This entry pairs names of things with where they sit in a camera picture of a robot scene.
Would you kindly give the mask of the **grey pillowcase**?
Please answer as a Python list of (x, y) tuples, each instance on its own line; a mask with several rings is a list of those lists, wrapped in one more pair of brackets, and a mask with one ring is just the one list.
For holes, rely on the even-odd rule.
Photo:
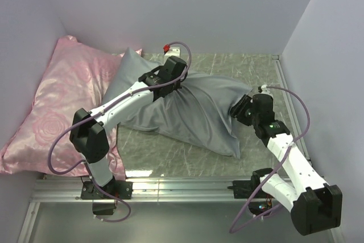
[[(156, 68), (128, 49), (106, 92), (116, 98), (146, 72)], [(252, 88), (235, 79), (190, 70), (181, 88), (140, 108), (119, 124), (159, 134), (239, 159), (240, 140), (230, 109)]]

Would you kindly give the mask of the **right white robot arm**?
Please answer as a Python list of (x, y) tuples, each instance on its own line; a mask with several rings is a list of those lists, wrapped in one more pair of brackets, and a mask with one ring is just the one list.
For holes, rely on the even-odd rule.
[(252, 126), (256, 136), (279, 161), (274, 169), (253, 172), (249, 200), (271, 196), (289, 213), (296, 230), (303, 236), (341, 225), (342, 191), (328, 184), (297, 147), (284, 122), (275, 118), (274, 100), (268, 92), (244, 95), (229, 114)]

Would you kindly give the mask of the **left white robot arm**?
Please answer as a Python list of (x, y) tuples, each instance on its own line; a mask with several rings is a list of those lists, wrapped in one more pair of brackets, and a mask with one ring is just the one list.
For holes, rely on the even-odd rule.
[(96, 183), (94, 191), (100, 198), (111, 197), (115, 190), (115, 178), (107, 159), (110, 132), (140, 108), (181, 88), (190, 66), (190, 60), (168, 57), (163, 65), (141, 75), (116, 98), (89, 112), (81, 108), (74, 114), (69, 140), (85, 160)]

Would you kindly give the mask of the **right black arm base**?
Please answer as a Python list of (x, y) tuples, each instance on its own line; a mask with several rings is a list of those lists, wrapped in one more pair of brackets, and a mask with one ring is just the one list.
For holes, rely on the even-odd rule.
[[(255, 190), (254, 184), (250, 180), (234, 180), (227, 189), (233, 191), (235, 199), (248, 199)], [(260, 215), (272, 208), (272, 197), (262, 190), (257, 192), (254, 199), (262, 199), (262, 201), (252, 201), (248, 205), (248, 210), (253, 215)]]

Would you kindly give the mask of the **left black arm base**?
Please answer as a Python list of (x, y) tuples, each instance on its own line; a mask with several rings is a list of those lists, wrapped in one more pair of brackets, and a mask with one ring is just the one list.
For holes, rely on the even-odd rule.
[(92, 201), (92, 212), (96, 217), (112, 216), (118, 204), (127, 208), (126, 218), (131, 214), (131, 207), (126, 202), (133, 192), (133, 182), (117, 181), (114, 178), (105, 186), (96, 186), (90, 179), (82, 181), (81, 200)]

